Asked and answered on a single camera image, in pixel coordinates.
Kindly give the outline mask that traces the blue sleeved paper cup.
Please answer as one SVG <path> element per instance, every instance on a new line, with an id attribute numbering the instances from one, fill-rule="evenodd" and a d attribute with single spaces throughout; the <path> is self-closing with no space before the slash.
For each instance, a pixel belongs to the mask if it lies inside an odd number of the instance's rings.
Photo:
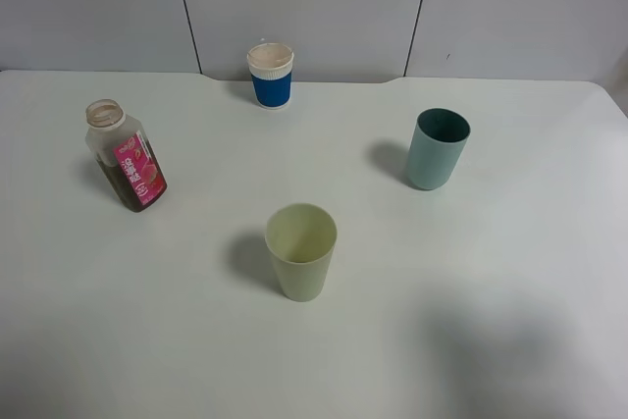
<path id="1" fill-rule="evenodd" d="M 257 102 L 278 110 L 290 101 L 294 53 L 282 43 L 263 43 L 246 55 Z"/>

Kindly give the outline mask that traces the teal plastic cup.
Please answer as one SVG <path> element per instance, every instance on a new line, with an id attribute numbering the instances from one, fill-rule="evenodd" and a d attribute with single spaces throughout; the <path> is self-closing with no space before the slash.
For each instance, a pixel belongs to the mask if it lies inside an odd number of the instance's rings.
<path id="1" fill-rule="evenodd" d="M 432 108 L 421 112 L 405 165 L 409 182 L 421 190 L 446 184 L 470 133 L 469 123 L 454 111 Z"/>

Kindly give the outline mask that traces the clear bottle with pink label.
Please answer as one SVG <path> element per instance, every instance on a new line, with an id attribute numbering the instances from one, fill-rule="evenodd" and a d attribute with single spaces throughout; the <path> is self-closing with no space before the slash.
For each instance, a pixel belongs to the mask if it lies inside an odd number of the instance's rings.
<path id="1" fill-rule="evenodd" d="M 114 100 L 85 109 L 85 141 L 122 203 L 139 213 L 157 201 L 167 183 L 141 122 Z"/>

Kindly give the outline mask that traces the pale green plastic cup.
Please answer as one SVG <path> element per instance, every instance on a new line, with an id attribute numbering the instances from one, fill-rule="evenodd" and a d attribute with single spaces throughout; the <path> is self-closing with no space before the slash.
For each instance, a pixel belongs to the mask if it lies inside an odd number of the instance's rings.
<path id="1" fill-rule="evenodd" d="M 294 203 L 270 217 L 265 242 L 287 298 L 307 302 L 321 293 L 337 240 L 335 220 L 314 204 Z"/>

